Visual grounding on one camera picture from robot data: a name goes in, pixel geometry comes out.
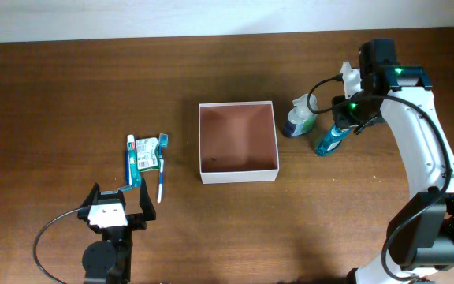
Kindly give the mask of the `clear pump soap bottle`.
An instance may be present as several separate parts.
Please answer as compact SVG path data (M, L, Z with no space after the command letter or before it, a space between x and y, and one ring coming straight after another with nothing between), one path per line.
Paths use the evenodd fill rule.
M307 103L318 111L317 98L314 95L304 94L292 101L293 108L289 111L283 134L293 138L309 133L314 125L317 114L310 112Z

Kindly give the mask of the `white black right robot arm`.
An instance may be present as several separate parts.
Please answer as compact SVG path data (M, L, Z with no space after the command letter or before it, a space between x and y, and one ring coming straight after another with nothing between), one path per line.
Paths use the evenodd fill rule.
M359 68L344 63L344 96L333 120L355 134L387 122L403 160L409 202L388 225L379 256L352 269L349 283L425 283L454 267L454 154L434 106L432 84L419 65L401 65L391 39L359 48Z

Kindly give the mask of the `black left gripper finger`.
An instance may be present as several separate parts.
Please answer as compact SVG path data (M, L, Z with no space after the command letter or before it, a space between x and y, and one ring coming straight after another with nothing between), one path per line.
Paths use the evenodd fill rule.
M145 179L143 178L141 180L141 185L140 185L140 201L139 201L139 206L142 210L143 217L145 218L146 221L154 221L156 220L156 211L154 209L154 206L151 202L151 198L149 196L148 190L147 190L147 185L145 182Z
M82 208L90 207L94 203L96 203L96 201L97 201L97 199L99 197L99 193L100 193L99 190L100 190L99 184L97 182L94 183L91 191L88 193L87 197L85 198L85 200L82 202L82 204L80 206Z

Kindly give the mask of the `teal mouthwash bottle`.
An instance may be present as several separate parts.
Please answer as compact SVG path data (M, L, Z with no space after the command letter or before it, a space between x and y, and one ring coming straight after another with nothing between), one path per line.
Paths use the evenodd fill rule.
M324 157L334 153L350 132L350 129L341 129L336 125L332 125L315 148L317 155Z

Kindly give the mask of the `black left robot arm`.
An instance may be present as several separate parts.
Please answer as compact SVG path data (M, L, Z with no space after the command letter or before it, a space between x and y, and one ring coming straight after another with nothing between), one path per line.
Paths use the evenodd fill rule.
M132 235L135 231L145 230L148 221L156 220L145 182L139 191L140 213L125 212L125 196L120 189L103 192L97 184L80 205L77 218L101 236L99 241L84 250L82 256L86 283L130 282Z

